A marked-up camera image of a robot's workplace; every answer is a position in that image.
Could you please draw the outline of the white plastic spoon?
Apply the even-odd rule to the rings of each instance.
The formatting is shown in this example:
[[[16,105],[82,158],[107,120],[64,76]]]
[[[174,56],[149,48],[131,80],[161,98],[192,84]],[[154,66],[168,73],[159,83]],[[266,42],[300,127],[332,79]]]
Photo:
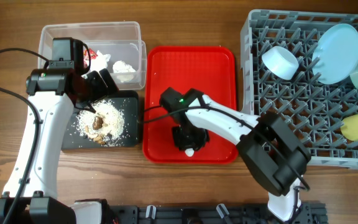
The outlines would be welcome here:
[[[188,157],[192,157],[194,155],[194,153],[195,153],[195,151],[193,149],[191,149],[191,148],[185,150],[185,154]]]

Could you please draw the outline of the rice and food scraps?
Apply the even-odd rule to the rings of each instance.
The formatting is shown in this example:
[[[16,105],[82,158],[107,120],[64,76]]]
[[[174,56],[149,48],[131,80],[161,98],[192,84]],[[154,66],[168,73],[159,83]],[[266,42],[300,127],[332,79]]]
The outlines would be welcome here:
[[[101,100],[93,103],[95,113],[80,111],[74,117],[71,127],[73,134],[101,146],[119,146],[123,140],[126,127],[124,110],[113,105],[112,100]]]

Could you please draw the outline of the white napkin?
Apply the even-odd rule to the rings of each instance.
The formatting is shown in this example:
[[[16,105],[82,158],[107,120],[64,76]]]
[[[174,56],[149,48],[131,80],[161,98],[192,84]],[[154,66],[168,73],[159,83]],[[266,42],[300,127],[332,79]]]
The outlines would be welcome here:
[[[133,67],[124,61],[120,60],[113,64],[112,66],[113,73],[115,77],[121,82],[129,82],[134,79],[135,70]]]

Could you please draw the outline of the light blue bowl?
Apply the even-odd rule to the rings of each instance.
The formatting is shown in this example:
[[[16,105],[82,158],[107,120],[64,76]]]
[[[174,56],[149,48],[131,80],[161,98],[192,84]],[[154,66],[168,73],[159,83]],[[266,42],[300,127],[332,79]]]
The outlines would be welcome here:
[[[298,70],[297,58],[286,48],[274,46],[262,55],[264,65],[278,78],[291,80]]]

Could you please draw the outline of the light blue plate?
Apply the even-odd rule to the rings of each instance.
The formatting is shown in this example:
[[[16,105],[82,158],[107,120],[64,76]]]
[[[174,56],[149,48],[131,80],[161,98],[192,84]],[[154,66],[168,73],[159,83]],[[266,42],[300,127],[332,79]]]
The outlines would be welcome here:
[[[328,29],[312,55],[312,72],[325,85],[346,79],[358,64],[358,31],[349,24]]]

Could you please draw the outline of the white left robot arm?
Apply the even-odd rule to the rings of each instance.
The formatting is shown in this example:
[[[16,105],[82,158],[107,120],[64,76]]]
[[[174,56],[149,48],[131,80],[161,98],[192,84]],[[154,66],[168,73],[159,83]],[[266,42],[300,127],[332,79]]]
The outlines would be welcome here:
[[[0,223],[112,223],[105,199],[57,200],[57,168],[67,124],[74,110],[94,112],[92,103],[118,92],[106,69],[84,65],[88,46],[71,37],[54,38],[52,58],[27,77],[27,122],[12,174],[0,197]]]

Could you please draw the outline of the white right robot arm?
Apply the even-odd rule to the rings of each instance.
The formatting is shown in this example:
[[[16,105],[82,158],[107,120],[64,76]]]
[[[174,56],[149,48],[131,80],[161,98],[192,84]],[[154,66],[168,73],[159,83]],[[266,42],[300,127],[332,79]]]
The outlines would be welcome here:
[[[295,220],[301,207],[299,191],[310,189],[303,175],[311,154],[278,114],[244,114],[193,88],[185,94],[167,88],[160,106],[177,123],[176,147],[197,151],[209,141],[209,133],[233,143],[255,181],[268,192],[272,215],[285,223]]]

